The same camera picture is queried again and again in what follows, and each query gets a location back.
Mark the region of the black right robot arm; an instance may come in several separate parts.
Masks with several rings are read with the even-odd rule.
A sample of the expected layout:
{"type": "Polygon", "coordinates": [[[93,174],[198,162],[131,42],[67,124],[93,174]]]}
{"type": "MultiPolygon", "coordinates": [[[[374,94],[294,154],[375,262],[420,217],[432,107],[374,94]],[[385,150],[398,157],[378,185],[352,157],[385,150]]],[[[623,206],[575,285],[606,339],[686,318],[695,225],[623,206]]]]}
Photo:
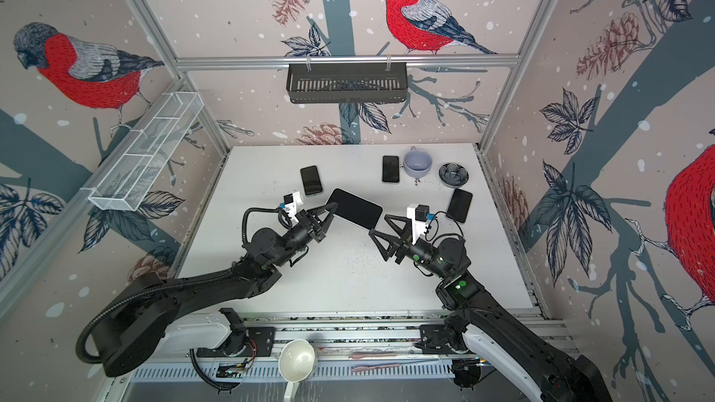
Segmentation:
{"type": "Polygon", "coordinates": [[[426,354],[471,353],[486,360],[531,401],[608,401],[610,392],[587,357],[571,357],[543,340],[497,303],[469,272],[462,234],[427,241],[407,217],[385,216],[390,233],[370,230],[385,261],[410,259],[439,278],[436,294],[449,314],[426,331],[417,348],[426,354]]]}

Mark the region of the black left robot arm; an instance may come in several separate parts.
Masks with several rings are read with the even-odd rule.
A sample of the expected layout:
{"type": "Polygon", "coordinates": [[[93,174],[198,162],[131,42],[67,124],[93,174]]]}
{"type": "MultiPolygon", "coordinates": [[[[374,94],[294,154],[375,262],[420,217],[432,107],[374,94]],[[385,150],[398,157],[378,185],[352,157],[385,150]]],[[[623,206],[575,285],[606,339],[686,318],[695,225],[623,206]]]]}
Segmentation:
{"type": "Polygon", "coordinates": [[[82,329],[74,348],[77,358],[102,365],[108,377],[137,369],[156,351],[174,321],[218,303],[268,292],[281,278],[280,266],[299,262],[311,242],[326,237],[337,210],[336,203],[300,210],[285,234],[264,227],[248,237],[251,214],[281,213],[280,208],[248,208],[241,221],[243,257],[225,270],[205,275],[138,278],[82,329]]]}

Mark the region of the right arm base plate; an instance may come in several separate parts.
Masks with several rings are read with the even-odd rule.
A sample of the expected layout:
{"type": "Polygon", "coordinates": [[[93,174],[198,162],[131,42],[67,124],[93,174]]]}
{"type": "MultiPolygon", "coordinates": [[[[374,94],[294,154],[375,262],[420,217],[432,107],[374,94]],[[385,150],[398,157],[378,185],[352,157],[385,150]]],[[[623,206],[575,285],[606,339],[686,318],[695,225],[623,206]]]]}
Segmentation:
{"type": "Polygon", "coordinates": [[[479,355],[489,357],[498,350],[497,342],[483,329],[467,325],[463,329],[448,325],[422,325],[414,344],[423,354],[479,355]]]}

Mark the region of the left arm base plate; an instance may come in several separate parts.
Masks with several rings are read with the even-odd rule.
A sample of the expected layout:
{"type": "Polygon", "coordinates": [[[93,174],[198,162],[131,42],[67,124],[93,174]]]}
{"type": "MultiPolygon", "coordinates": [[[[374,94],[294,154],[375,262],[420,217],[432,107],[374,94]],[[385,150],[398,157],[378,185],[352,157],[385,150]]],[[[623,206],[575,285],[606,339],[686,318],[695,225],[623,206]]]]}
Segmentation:
{"type": "Polygon", "coordinates": [[[276,329],[273,327],[249,327],[240,334],[231,333],[214,349],[197,349],[196,356],[201,358],[270,357],[275,338],[276,329]]]}

